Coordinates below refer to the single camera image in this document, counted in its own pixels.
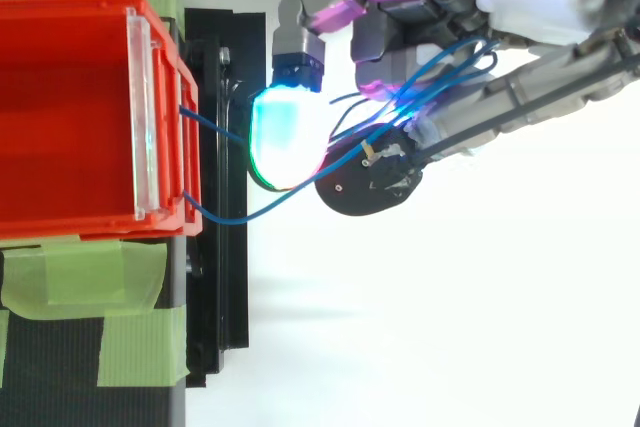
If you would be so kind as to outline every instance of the black metal frame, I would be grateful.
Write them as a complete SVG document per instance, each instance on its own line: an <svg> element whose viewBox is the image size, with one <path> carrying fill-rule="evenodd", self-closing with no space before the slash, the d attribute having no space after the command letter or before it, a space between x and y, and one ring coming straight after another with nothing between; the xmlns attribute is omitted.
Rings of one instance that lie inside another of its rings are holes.
<svg viewBox="0 0 640 427"><path fill-rule="evenodd" d="M186 37L184 57L198 83L200 114L247 138L251 94L265 87L264 15L187 9ZM230 65L221 64L223 45L231 50ZM238 80L233 93L227 86ZM204 207L224 218L246 216L246 146L201 127L200 157ZM204 387L206 375L224 367L226 350L249 346L247 227L205 220L188 254L187 386Z"/></svg>

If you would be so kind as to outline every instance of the clear plastic panel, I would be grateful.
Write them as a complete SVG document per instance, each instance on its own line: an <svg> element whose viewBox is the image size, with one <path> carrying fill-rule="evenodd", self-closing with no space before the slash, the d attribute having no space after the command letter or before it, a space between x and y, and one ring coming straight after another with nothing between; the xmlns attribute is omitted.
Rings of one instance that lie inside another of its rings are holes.
<svg viewBox="0 0 640 427"><path fill-rule="evenodd" d="M160 208L151 27L127 9L129 95L136 220Z"/></svg>

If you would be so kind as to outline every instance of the red plastic bin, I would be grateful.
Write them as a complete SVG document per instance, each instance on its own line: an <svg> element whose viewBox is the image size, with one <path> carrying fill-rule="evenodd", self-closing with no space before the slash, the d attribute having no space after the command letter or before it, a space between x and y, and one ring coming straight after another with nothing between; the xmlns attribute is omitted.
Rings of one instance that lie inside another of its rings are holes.
<svg viewBox="0 0 640 427"><path fill-rule="evenodd" d="M0 0L0 38L0 239L202 230L197 85L146 0Z"/></svg>

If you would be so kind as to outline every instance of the black surface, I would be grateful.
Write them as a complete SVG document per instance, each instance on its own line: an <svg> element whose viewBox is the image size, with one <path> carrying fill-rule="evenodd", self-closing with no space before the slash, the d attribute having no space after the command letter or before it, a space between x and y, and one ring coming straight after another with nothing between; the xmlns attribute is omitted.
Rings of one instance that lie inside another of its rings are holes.
<svg viewBox="0 0 640 427"><path fill-rule="evenodd" d="M312 92L322 91L324 64L308 54L280 54L273 56L272 85L305 87Z"/></svg>
<svg viewBox="0 0 640 427"><path fill-rule="evenodd" d="M264 90L266 31L264 14L187 9L188 64L200 87L200 113L244 138L251 99ZM219 64L228 47L231 65ZM221 81L242 81L231 95ZM203 205L226 218L247 214L246 147L200 129ZM224 351L248 347L247 227L219 226L205 220L190 250L188 276L188 385L203 387L206 375L224 365Z"/></svg>
<svg viewBox="0 0 640 427"><path fill-rule="evenodd" d="M323 168L343 157L379 127L369 127L338 144L327 154ZM390 144L399 144L405 152L409 151L402 136L393 130L372 147L380 152ZM361 151L343 167L317 181L316 190L328 207L343 215L364 216L390 209L405 202L422 180L422 171L414 169L406 159L406 156L381 158L365 167L363 161L367 156ZM403 179L408 182L406 187L392 187Z"/></svg>

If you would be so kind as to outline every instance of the screw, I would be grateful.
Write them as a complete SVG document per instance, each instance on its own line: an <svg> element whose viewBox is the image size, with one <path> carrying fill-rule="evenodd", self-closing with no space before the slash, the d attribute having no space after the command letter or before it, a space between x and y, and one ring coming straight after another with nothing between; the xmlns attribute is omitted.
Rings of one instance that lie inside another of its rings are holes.
<svg viewBox="0 0 640 427"><path fill-rule="evenodd" d="M231 64L231 51L229 50L229 47L222 47L220 49L220 64Z"/></svg>

